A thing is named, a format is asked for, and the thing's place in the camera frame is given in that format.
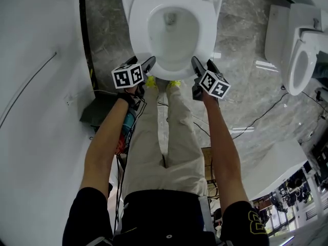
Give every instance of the hand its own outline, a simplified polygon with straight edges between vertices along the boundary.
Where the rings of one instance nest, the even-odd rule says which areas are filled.
[[[134,86],[133,88],[125,88],[125,91],[134,95],[137,88],[138,88],[138,85]]]

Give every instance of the white toilet seat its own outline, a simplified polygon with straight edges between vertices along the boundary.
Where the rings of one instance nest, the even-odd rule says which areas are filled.
[[[152,56],[148,21],[155,12],[166,7],[183,8],[196,17],[199,33],[194,55],[205,65],[213,53],[217,30],[213,3],[205,0],[134,0],[129,27],[132,48],[138,61],[142,63]],[[194,75],[194,71],[191,62],[179,71],[165,70],[156,63],[151,74],[165,80],[179,80]]]
[[[283,84],[293,96],[300,94],[305,89],[314,72],[319,53],[316,34],[319,33],[303,32],[293,50],[287,76],[283,76]]]

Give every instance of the black strap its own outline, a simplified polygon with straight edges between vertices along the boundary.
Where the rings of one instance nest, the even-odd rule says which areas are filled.
[[[129,108],[133,107],[135,105],[135,101],[133,100],[133,97],[128,93],[118,93],[117,99],[123,99],[129,104]]]

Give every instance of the black and white marker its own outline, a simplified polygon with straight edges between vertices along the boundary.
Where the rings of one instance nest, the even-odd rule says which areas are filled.
[[[199,85],[211,96],[223,99],[231,85],[221,75],[216,74],[210,70],[202,76]]]
[[[131,88],[142,82],[144,79],[141,65],[124,65],[112,71],[115,88]]]

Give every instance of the gray marble floor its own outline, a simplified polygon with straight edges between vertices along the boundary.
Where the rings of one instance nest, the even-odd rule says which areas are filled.
[[[264,42],[270,5],[289,6],[284,0],[223,0],[217,25],[215,52],[221,58],[214,62],[232,85],[220,102],[228,128],[245,128],[260,117],[286,91],[281,90],[279,72],[260,69],[256,61],[266,61]],[[86,0],[87,21],[94,68],[101,89],[114,91],[110,71],[133,55],[129,28],[121,0]],[[203,103],[192,100],[193,78],[182,81],[181,92],[191,109],[194,121],[209,132],[207,113]],[[315,97],[318,86],[313,80],[305,92]],[[161,102],[167,103],[165,95]],[[235,140],[243,176],[266,155],[273,143],[296,138],[308,154],[314,139],[327,126],[318,119],[322,108],[304,94],[286,95],[267,115],[253,125],[253,132]],[[163,152],[167,150],[167,107],[158,107],[159,140]],[[209,137],[195,126],[202,147],[210,145]]]

